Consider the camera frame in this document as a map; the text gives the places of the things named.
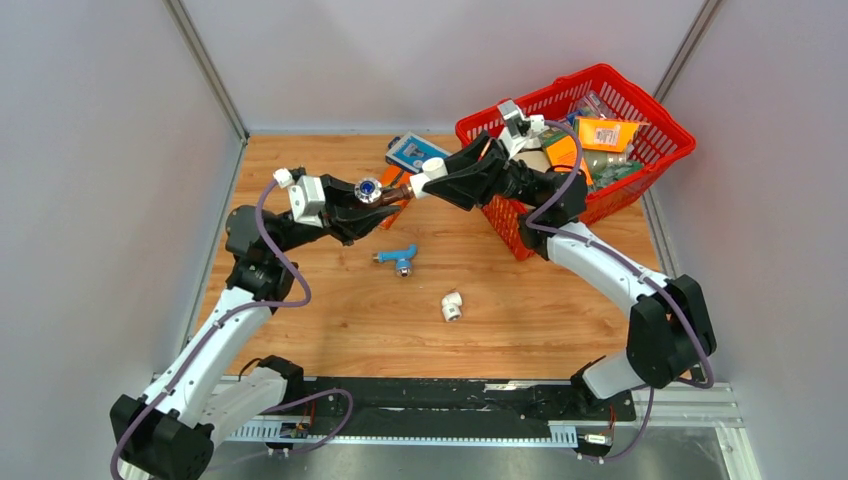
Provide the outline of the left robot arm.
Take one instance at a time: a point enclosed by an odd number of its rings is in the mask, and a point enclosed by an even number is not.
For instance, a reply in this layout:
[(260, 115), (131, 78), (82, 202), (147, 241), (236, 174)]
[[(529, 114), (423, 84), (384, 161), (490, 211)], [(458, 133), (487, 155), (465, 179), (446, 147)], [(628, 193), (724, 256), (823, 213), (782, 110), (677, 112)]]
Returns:
[(113, 404), (113, 478), (131, 466), (157, 479), (197, 479), (215, 449), (250, 419), (273, 409), (285, 415), (299, 411), (306, 399), (296, 380), (299, 368), (279, 357), (262, 359), (224, 391), (217, 386), (275, 312), (311, 301), (311, 288), (288, 257), (290, 250), (324, 237), (350, 245), (414, 195), (406, 185), (386, 187), (373, 178), (349, 183), (300, 168), (276, 171), (263, 195), (276, 190), (288, 195), (285, 212), (270, 212), (263, 201), (231, 212), (225, 248), (233, 268), (196, 335), (140, 395), (121, 396)]

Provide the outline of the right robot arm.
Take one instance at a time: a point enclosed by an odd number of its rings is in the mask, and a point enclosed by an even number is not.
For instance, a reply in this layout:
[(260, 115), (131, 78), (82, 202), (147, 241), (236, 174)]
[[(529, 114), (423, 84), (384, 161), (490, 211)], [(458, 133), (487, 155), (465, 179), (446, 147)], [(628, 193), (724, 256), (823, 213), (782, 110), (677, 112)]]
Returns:
[(512, 159), (501, 140), (482, 134), (447, 158), (425, 161), (411, 188), (418, 198), (435, 196), (464, 210), (496, 196), (528, 205), (518, 218), (525, 246), (578, 275), (627, 314), (625, 349), (571, 378), (570, 402), (581, 417), (598, 417), (621, 392), (682, 381), (696, 365), (705, 379), (688, 385), (713, 386), (708, 358), (716, 339), (700, 284), (688, 275), (669, 278), (646, 268), (594, 235), (578, 218), (587, 196), (579, 169), (533, 169)]

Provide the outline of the white pipe elbow fitting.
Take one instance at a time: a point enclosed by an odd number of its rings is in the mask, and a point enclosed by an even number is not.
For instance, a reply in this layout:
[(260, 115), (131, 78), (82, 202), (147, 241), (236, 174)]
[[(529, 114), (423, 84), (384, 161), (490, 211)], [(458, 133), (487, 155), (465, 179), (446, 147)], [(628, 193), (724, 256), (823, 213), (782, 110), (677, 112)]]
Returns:
[(423, 162), (421, 172), (412, 175), (409, 179), (410, 188), (416, 199), (425, 198), (428, 193), (424, 191), (424, 186), (433, 180), (440, 179), (448, 174), (445, 165), (445, 159), (442, 157), (433, 157)]
[(441, 311), (446, 322), (454, 322), (462, 317), (463, 299), (458, 291), (446, 294), (441, 300)]

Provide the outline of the brown water faucet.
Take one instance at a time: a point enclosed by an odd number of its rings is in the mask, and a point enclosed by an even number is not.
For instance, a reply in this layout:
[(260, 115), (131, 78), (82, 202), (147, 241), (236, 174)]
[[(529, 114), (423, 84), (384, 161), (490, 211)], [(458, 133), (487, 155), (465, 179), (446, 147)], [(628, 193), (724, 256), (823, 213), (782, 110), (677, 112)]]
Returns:
[(414, 197), (414, 192), (408, 185), (384, 187), (380, 181), (372, 177), (357, 182), (353, 193), (354, 197), (366, 207), (389, 206)]

